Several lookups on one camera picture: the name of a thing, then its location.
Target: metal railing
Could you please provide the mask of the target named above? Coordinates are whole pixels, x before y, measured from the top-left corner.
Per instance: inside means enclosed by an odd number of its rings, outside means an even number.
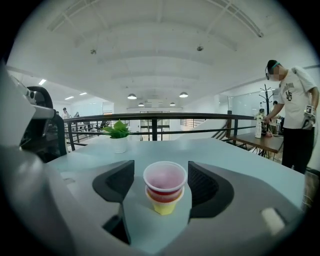
[[[180,125],[194,128],[203,123],[204,121],[206,121],[206,119],[181,119]]]
[[[179,130],[179,131],[157,131],[158,120],[167,119],[194,119],[194,120],[206,120],[206,119],[223,119],[227,120],[226,128],[220,129],[202,129],[202,130]],[[236,136],[238,130],[253,128],[254,126],[238,127],[238,120],[253,120],[253,116],[247,115],[234,115],[231,111],[228,114],[214,114],[214,113],[181,113],[181,112],[168,112],[168,113],[123,113],[123,114],[108,114],[108,115],[93,115],[93,116],[80,116],[74,118],[68,118],[64,120],[67,125],[66,134],[68,134],[69,142],[72,151],[75,150],[75,145],[86,146],[85,144],[75,143],[74,137],[77,135],[92,135],[100,136],[106,135],[105,132],[101,131],[101,125],[103,122],[107,124],[110,121],[129,121],[130,120],[151,120],[152,132],[132,132],[132,135],[152,135],[152,140],[157,141],[158,135],[163,134],[193,134],[193,133],[209,133],[209,132],[226,132],[230,134],[233,131],[233,135]],[[234,127],[231,127],[231,121],[234,120]],[[92,127],[92,131],[73,131],[73,123],[77,126],[77,123],[88,123],[96,124]]]
[[[118,120],[105,120],[105,121],[83,121],[83,122],[72,122],[71,131],[73,136],[72,140],[74,145],[86,146],[86,144],[80,143],[80,141],[87,140],[92,137],[99,136],[99,132],[102,132],[105,127],[113,127]],[[130,125],[129,120],[122,120],[123,123]],[[67,144],[70,144],[70,135],[68,132],[68,122],[64,122],[64,131],[66,133]]]

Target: white ceiling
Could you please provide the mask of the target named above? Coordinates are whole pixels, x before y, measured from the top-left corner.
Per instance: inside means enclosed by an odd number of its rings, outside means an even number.
[[[73,104],[83,100],[91,99],[93,96],[90,94],[79,95],[85,91],[79,91],[67,86],[63,86],[51,81],[46,81],[43,85],[39,85],[42,77],[36,77],[29,74],[22,74],[16,71],[9,70],[9,74],[19,80],[25,87],[42,86],[50,94],[51,100],[56,103]],[[74,98],[65,100],[65,98],[74,96]]]
[[[299,31],[273,1],[48,0],[7,64],[128,107],[129,93],[180,107],[262,77],[290,39]]]

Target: plastic cup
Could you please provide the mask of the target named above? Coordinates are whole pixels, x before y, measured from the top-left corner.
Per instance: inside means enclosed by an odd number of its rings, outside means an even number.
[[[151,201],[154,211],[156,211],[160,215],[172,214],[176,208],[177,202],[184,196],[184,193],[185,193],[185,187],[182,187],[180,196],[176,200],[171,202],[158,202],[150,197],[147,191],[147,187],[145,187],[145,194],[148,197],[148,199]]]
[[[185,185],[187,172],[175,162],[154,162],[145,168],[143,180],[153,193],[171,195],[177,193]]]
[[[177,192],[174,192],[172,194],[158,194],[158,193],[153,192],[148,186],[145,186],[145,189],[146,189],[148,195],[153,200],[160,202],[160,203],[169,203],[169,202],[176,200],[180,196],[183,188],[184,188],[184,186],[182,188],[180,188]]]

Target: green leaves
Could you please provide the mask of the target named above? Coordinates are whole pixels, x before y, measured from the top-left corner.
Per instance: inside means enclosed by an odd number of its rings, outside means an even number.
[[[114,124],[113,128],[106,126],[103,130],[106,131],[106,134],[109,135],[111,139],[120,139],[130,135],[127,126],[127,123],[123,123],[119,120]]]

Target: white bottle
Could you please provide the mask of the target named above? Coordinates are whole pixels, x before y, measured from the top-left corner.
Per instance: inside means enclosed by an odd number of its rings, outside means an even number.
[[[256,138],[261,138],[261,131],[262,131],[262,125],[261,125],[261,120],[260,119],[257,119],[256,121],[256,125],[255,125],[255,133],[254,133],[254,136]]]
[[[264,108],[262,102],[260,102],[260,105],[259,105],[259,113],[265,113],[265,108]]]

